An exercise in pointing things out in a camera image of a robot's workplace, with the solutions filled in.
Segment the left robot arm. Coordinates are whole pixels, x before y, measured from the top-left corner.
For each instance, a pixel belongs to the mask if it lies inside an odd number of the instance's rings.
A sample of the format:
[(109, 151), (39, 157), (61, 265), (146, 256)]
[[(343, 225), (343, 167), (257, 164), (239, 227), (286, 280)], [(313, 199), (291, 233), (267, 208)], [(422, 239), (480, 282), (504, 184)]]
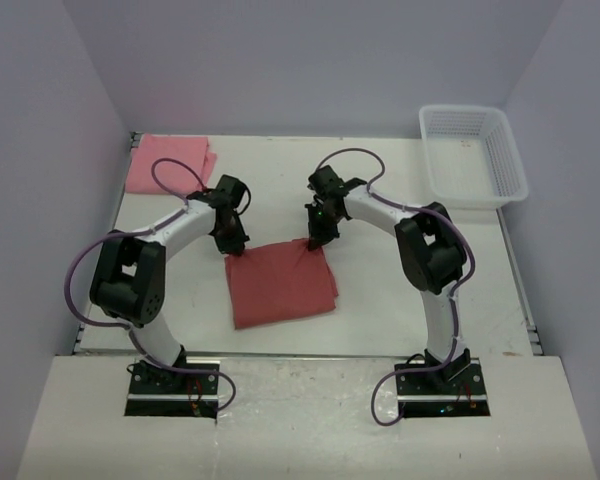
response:
[(185, 197), (172, 216), (144, 230), (112, 231), (102, 242), (89, 297), (122, 328), (146, 361), (185, 374), (184, 347), (161, 314), (166, 300), (167, 263), (194, 241), (210, 236), (223, 255), (240, 256), (249, 237), (238, 208), (251, 192), (241, 180), (223, 175), (211, 189)]

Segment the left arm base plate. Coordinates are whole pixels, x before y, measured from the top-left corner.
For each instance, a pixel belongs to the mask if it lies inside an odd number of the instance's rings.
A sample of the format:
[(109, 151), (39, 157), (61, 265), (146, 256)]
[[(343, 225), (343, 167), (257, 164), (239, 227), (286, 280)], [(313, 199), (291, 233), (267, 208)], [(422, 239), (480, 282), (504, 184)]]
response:
[(202, 375), (184, 375), (157, 368), (144, 360), (127, 367), (130, 383), (126, 417), (209, 418), (218, 415), (217, 363), (189, 364)]

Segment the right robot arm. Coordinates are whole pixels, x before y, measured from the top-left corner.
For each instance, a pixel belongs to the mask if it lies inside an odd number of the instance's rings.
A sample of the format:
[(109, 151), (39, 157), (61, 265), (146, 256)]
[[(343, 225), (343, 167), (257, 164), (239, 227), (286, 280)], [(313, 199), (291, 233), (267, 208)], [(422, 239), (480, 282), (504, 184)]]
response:
[(308, 178), (313, 200), (308, 213), (308, 248), (319, 249), (339, 237), (338, 223), (358, 220), (395, 238), (404, 275), (421, 292), (427, 325), (427, 374), (448, 382), (470, 363), (462, 339), (456, 291), (469, 255), (445, 207), (403, 206), (382, 199), (359, 178), (342, 180), (329, 167)]

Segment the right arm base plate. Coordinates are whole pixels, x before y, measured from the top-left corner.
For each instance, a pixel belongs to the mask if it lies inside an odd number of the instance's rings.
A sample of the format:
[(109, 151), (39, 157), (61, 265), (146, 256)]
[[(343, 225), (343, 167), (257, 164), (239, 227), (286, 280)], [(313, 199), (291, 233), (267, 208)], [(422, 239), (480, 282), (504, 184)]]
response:
[(491, 415), (481, 365), (469, 366), (446, 383), (424, 375), (398, 375), (398, 413), (402, 419), (489, 417)]

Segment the red t shirt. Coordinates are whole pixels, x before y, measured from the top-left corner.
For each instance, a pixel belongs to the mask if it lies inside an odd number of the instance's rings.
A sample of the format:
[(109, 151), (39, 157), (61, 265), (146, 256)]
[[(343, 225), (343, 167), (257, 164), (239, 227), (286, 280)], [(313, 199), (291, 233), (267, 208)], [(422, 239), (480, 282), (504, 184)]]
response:
[(339, 296), (321, 248), (306, 239), (247, 249), (225, 258), (234, 328), (244, 330), (330, 313)]

